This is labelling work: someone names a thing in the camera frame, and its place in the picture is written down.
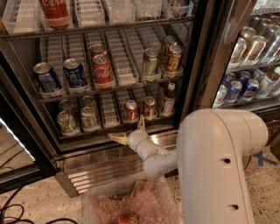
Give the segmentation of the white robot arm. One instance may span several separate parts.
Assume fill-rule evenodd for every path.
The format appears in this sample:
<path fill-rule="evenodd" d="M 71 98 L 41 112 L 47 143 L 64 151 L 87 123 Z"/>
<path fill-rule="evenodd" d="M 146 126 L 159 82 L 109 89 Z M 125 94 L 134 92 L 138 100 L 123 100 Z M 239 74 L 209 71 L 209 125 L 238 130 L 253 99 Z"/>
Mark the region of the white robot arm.
<path fill-rule="evenodd" d="M 185 224 L 255 224 L 242 160 L 268 142 L 268 128 L 258 115 L 240 109 L 196 110 L 179 125 L 171 151 L 151 140 L 143 120 L 130 134 L 108 137 L 137 153 L 152 179 L 178 170 Z"/>

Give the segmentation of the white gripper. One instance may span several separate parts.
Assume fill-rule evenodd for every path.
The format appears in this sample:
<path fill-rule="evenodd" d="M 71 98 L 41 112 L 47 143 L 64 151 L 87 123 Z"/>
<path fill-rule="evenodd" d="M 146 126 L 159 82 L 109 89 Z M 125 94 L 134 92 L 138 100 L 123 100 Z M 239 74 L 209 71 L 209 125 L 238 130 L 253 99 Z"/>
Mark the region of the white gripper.
<path fill-rule="evenodd" d="M 137 130 L 129 134 L 129 138 L 125 132 L 108 133 L 108 137 L 119 144 L 129 144 L 129 147 L 137 153 L 142 160 L 157 155 L 158 147 L 145 131 L 145 120 L 143 115 L 140 115 L 139 117 L 137 128 Z"/>

